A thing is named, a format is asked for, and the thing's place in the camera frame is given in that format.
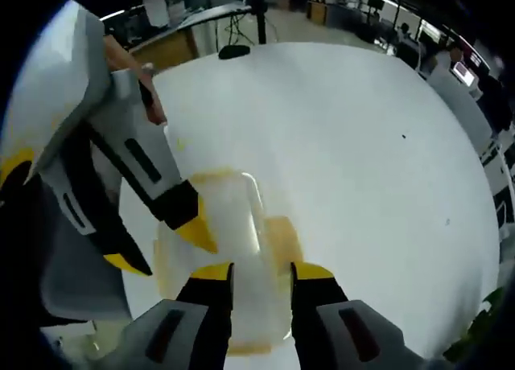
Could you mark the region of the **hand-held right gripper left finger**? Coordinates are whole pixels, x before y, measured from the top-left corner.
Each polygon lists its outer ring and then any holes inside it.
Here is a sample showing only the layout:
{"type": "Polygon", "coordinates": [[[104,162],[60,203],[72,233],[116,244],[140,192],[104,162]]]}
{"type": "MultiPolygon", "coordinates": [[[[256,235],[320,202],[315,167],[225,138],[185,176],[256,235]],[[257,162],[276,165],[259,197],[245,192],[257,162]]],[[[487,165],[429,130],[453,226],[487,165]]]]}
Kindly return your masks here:
{"type": "Polygon", "coordinates": [[[175,300],[136,318],[120,342],[121,369],[222,369],[232,335],[233,263],[194,271],[175,300]]]}

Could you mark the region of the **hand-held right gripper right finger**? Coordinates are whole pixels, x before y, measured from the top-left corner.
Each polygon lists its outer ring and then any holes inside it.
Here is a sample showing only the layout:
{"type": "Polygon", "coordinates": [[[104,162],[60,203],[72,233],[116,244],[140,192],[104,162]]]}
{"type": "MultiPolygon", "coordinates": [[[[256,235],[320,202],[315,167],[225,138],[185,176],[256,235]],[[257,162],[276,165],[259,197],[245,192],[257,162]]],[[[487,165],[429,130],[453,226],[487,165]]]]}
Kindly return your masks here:
{"type": "Polygon", "coordinates": [[[301,369],[418,369],[423,358],[402,331],[361,300],[350,300],[331,271],[292,262],[291,331],[301,369]]]}

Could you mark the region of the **person's left hand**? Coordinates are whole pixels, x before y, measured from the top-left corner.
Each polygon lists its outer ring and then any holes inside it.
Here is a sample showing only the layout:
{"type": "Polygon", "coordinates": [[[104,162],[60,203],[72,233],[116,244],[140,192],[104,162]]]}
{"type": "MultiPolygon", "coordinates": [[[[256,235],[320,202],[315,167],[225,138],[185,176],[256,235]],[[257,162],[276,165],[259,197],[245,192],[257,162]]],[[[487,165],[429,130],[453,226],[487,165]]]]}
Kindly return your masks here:
{"type": "Polygon", "coordinates": [[[112,35],[103,37],[105,58],[109,69],[131,70],[138,78],[143,104],[146,107],[146,115],[150,122],[162,125],[167,122],[159,96],[155,90],[151,75],[143,66],[125,49],[112,35]]]}

